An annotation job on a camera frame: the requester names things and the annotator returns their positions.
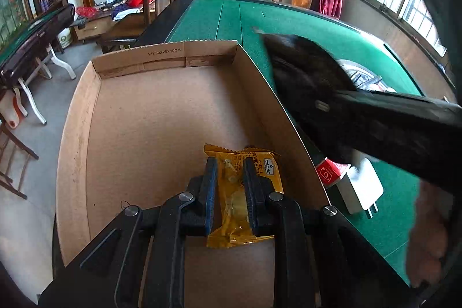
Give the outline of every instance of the green felt surface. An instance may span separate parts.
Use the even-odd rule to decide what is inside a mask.
[[[21,30],[20,33],[16,36],[14,41],[12,41],[8,46],[6,46],[2,51],[0,51],[0,63],[8,59],[11,54],[13,54],[33,33],[40,28],[40,26],[46,21],[50,20],[55,14],[60,10],[56,10],[45,14],[37,19],[34,19],[29,26],[24,30]]]
[[[273,86],[269,58],[253,28],[265,33],[297,34],[317,42],[335,59],[348,59],[383,77],[397,92],[420,92],[383,43],[367,33],[296,10],[240,0],[195,0],[183,14],[169,42],[183,40],[237,40]],[[404,246],[412,227],[418,178],[386,163],[374,163],[384,194],[372,219],[348,214],[338,190],[329,197],[392,267],[406,279]]]

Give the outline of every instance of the tile floor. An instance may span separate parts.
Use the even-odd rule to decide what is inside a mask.
[[[0,261],[33,302],[37,302],[37,294],[52,280],[56,167],[64,122],[85,66],[100,54],[95,43],[70,46],[64,55],[58,53],[58,57],[74,69],[75,80],[70,79],[67,71],[50,62],[48,67],[53,78],[45,80],[38,76],[30,84],[36,105],[48,122],[46,126],[40,123],[26,95],[21,92],[29,116],[13,133],[39,156],[39,160],[30,159],[25,172],[21,191],[27,195],[27,200],[0,187]],[[15,153],[15,161],[22,157],[21,154]],[[13,162],[10,169],[13,185],[18,182],[20,169],[20,163]]]

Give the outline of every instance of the human hand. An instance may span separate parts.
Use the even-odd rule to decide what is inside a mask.
[[[406,255],[406,273],[413,287],[419,287],[423,281],[434,284],[441,278],[440,258],[446,253],[448,234],[438,211],[440,192],[440,188],[430,183],[420,183]]]

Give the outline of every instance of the yellow snack wrapper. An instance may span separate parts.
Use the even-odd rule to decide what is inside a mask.
[[[257,174],[271,179],[274,190],[283,193],[278,165],[274,159],[275,153],[254,147],[232,151],[211,144],[205,144],[204,152],[209,157],[217,159],[218,193],[222,217],[221,227],[208,236],[207,247],[230,248],[272,239],[273,236],[256,237],[252,234],[242,183],[242,170],[244,159],[251,157]]]

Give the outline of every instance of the red and white box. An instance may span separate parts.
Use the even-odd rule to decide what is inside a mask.
[[[346,174],[351,165],[342,165],[341,163],[332,162],[329,158],[316,166],[319,178],[325,187],[331,187],[336,184]]]

